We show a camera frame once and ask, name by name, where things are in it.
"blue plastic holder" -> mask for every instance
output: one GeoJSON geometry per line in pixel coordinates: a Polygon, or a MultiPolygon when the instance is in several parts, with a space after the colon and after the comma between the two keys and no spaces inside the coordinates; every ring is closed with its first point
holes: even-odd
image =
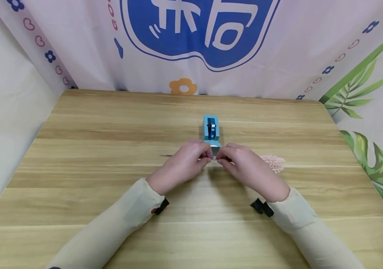
{"type": "Polygon", "coordinates": [[[205,115],[202,123],[203,141],[211,145],[212,154],[216,155],[221,147],[218,142],[220,138],[220,128],[218,117],[215,115],[205,115]]]}

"beige sleeve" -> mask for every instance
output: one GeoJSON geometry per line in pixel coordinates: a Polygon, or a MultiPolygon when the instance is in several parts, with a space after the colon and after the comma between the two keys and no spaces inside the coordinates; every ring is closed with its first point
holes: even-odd
{"type": "Polygon", "coordinates": [[[124,240],[146,223],[151,210],[160,207],[164,196],[138,180],[109,209],[86,225],[54,257],[47,268],[100,269],[124,240]]]}
{"type": "Polygon", "coordinates": [[[272,219],[290,234],[311,268],[364,268],[353,252],[319,219],[300,193],[291,188],[288,198],[269,203],[272,219]]]}

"orange flower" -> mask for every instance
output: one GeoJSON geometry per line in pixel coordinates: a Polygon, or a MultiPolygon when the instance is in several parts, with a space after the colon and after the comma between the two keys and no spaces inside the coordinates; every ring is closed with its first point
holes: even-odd
{"type": "Polygon", "coordinates": [[[191,79],[185,77],[169,82],[169,88],[171,88],[171,94],[193,95],[197,92],[197,85],[193,84],[191,79]],[[181,91],[181,86],[187,86],[188,90],[186,92],[181,91]]]}

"white wall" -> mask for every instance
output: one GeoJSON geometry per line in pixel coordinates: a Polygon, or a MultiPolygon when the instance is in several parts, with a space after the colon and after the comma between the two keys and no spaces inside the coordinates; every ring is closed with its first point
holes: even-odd
{"type": "Polygon", "coordinates": [[[0,193],[56,101],[0,20],[0,193]]]}

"pink object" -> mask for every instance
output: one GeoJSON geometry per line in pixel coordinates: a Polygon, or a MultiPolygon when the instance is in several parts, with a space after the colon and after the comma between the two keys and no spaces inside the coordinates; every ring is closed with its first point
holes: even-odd
{"type": "Polygon", "coordinates": [[[279,173],[284,170],[284,159],[274,155],[263,155],[260,156],[265,161],[274,173],[279,173]]]}

